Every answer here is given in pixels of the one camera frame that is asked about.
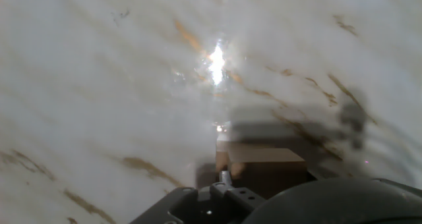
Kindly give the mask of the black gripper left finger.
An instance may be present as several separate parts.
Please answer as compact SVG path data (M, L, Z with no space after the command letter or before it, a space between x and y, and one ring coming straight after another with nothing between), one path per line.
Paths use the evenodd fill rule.
M176 188L130 224L242 223L265 199L248 188L232 186L229 171L202 189Z

